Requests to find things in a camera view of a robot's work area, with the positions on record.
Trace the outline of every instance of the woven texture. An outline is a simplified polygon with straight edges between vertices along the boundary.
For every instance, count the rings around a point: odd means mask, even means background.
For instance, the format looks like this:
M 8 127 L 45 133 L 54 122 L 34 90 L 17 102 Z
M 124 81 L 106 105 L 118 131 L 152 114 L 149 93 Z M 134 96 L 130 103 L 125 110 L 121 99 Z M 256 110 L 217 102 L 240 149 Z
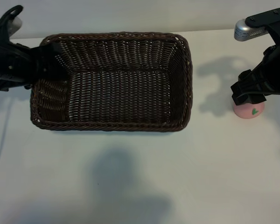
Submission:
M 163 33 L 60 34 L 68 81 L 35 83 L 31 120 L 49 130 L 173 132 L 192 107 L 187 41 Z

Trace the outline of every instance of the pink cup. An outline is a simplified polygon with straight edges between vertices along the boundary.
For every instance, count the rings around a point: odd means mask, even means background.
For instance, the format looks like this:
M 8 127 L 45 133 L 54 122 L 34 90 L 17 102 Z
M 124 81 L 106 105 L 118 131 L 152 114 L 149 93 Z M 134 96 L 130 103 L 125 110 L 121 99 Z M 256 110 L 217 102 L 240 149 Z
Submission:
M 240 118 L 244 119 L 251 119 L 257 117 L 263 112 L 264 108 L 264 102 L 260 104 L 243 104 L 239 106 L 236 106 L 235 103 L 233 103 L 233 110 L 235 114 L 238 115 Z

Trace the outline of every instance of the heart design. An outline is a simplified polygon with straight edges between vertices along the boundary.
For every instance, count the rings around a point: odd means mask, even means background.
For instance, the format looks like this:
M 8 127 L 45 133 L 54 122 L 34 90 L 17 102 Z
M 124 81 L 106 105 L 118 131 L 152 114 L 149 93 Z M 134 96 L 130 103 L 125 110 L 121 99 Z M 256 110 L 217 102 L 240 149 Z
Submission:
M 259 111 L 257 111 L 256 108 L 254 108 L 254 109 L 252 110 L 252 115 L 257 114 L 258 112 L 259 112 Z

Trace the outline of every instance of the brown wicker basket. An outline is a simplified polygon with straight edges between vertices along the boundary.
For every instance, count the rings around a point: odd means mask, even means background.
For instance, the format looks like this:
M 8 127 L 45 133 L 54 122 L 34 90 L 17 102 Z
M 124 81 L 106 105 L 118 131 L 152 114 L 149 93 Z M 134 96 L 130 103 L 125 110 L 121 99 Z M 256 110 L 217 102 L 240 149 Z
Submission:
M 174 132 L 192 107 L 187 41 L 164 33 L 59 34 L 68 81 L 39 80 L 31 120 L 49 130 Z

